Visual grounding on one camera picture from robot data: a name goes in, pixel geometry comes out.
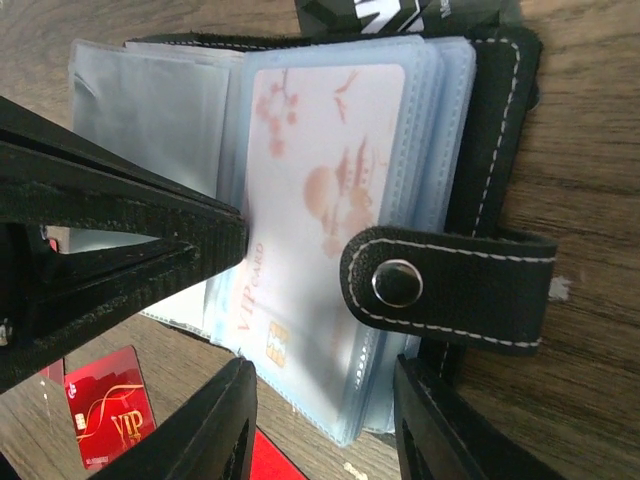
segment metal snap button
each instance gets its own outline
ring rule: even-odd
[[[378,300],[394,308],[413,305],[424,288],[418,269],[401,259],[381,263],[373,274],[371,284]]]

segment wallet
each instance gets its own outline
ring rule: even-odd
[[[76,133],[242,209],[247,257],[190,289],[201,332],[339,445],[393,430],[398,354],[451,381],[467,346],[540,343],[555,244],[496,227],[540,42],[518,27],[428,37],[192,33],[74,54]],[[131,78],[113,83],[110,61]],[[140,105],[157,124],[136,125]],[[145,313],[179,316],[173,300]]]

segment wallet strap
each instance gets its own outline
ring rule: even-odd
[[[477,72],[445,231],[492,236],[534,90],[542,45],[525,28],[481,28],[467,37]]]
[[[373,227],[345,248],[343,296],[361,322],[511,355],[532,355],[556,245],[512,230],[479,239]]]

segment red card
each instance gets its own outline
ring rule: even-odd
[[[260,430],[253,444],[250,480],[307,480],[298,467]]]
[[[64,386],[87,469],[104,467],[156,428],[131,346],[70,373]]]

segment wooden surface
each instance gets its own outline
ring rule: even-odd
[[[545,43],[542,103],[528,118],[504,223],[557,239],[550,306],[533,359],[470,352],[460,391],[572,479],[640,478],[640,4],[528,0]],[[0,0],[1,94],[68,125],[74,38],[119,44],[189,29],[295,33],[292,0]],[[228,358],[134,317],[70,355],[77,368],[133,344],[163,421]],[[31,378],[0,397],[2,451],[24,478],[82,478],[61,387]],[[48,406],[43,394],[47,393]],[[395,453],[363,435],[339,450],[260,385],[258,423],[312,479],[398,478]]]

